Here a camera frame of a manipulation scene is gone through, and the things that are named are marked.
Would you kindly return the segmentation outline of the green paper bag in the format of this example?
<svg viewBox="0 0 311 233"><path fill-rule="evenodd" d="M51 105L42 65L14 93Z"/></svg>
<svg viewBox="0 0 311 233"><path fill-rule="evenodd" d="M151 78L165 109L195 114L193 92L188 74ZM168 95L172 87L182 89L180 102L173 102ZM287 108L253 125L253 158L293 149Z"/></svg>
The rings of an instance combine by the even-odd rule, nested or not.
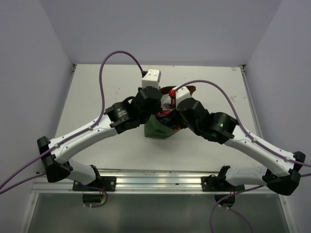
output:
<svg viewBox="0 0 311 233"><path fill-rule="evenodd" d="M169 94L169 91L172 90L173 88L174 86L163 87L160 89L161 94L162 95ZM147 123L144 125L144 136L152 139L167 139L182 129L181 120L178 119L178 122L180 124L180 129L176 131L161 124L156 119L155 115L151 115Z"/></svg>

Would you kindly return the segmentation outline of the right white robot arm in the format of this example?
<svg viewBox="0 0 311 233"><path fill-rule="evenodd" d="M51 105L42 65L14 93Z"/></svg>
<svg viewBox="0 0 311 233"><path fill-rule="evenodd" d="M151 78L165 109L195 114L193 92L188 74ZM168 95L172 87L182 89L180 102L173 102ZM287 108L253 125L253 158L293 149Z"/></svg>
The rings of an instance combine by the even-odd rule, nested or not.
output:
<svg viewBox="0 0 311 233"><path fill-rule="evenodd" d="M217 176L204 178L208 191L230 191L240 185L262 185L284 196L298 187L305 154L279 149L262 138L244 132L238 121L223 112L209 113L200 101L177 101L185 125L197 136L234 148L260 163L257 167L223 166Z"/></svg>

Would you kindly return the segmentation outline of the red Doritos bag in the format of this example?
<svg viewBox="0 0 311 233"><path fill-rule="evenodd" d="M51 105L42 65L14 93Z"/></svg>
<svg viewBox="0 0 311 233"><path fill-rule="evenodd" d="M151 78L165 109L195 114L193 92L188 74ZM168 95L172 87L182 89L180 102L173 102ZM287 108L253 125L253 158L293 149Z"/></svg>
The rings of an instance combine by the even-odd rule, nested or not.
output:
<svg viewBox="0 0 311 233"><path fill-rule="evenodd" d="M179 130L180 124L177 119L177 111L175 109L166 110L155 115L156 119L163 125L173 130Z"/></svg>

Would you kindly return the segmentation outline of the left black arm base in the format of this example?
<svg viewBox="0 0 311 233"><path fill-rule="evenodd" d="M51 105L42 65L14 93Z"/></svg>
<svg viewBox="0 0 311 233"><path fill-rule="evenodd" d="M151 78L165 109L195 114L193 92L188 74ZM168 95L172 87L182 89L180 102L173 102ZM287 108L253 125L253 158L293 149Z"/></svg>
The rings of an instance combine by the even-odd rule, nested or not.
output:
<svg viewBox="0 0 311 233"><path fill-rule="evenodd" d="M114 192L117 184L115 176L101 176L94 165L91 165L95 172L95 180L90 184L81 184L74 181L73 191L91 192L91 191L108 191Z"/></svg>

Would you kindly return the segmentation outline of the blue chips bag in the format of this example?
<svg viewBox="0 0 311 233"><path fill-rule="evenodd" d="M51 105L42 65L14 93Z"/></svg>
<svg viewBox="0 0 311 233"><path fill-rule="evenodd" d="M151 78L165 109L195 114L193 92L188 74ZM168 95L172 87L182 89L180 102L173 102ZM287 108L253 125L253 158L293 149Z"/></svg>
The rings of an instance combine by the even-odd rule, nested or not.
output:
<svg viewBox="0 0 311 233"><path fill-rule="evenodd" d="M160 101L161 101L162 111L168 111L170 109L173 109L172 100L169 94L162 95Z"/></svg>

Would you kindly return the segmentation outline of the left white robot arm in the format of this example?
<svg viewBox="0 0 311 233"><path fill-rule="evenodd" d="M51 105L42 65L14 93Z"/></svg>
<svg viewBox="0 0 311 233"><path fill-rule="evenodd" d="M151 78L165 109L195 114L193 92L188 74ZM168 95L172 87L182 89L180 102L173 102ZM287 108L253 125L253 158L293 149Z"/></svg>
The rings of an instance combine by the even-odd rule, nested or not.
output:
<svg viewBox="0 0 311 233"><path fill-rule="evenodd" d="M77 130L59 138L39 138L37 145L48 182L70 179L97 190L102 184L97 168L76 162L73 156L101 140L145 124L151 115L160 112L160 100L161 91L148 86L134 97L113 104L103 115Z"/></svg>

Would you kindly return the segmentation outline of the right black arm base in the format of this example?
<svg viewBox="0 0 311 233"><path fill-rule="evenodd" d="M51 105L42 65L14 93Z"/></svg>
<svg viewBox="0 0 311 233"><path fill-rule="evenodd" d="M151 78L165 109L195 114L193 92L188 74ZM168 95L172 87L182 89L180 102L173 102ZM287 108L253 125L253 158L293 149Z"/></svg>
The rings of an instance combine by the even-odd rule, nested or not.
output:
<svg viewBox="0 0 311 233"><path fill-rule="evenodd" d="M227 182L226 174L230 166L223 166L218 175L209 175L201 177L201 187L203 192L233 192L245 190L244 185L233 186Z"/></svg>

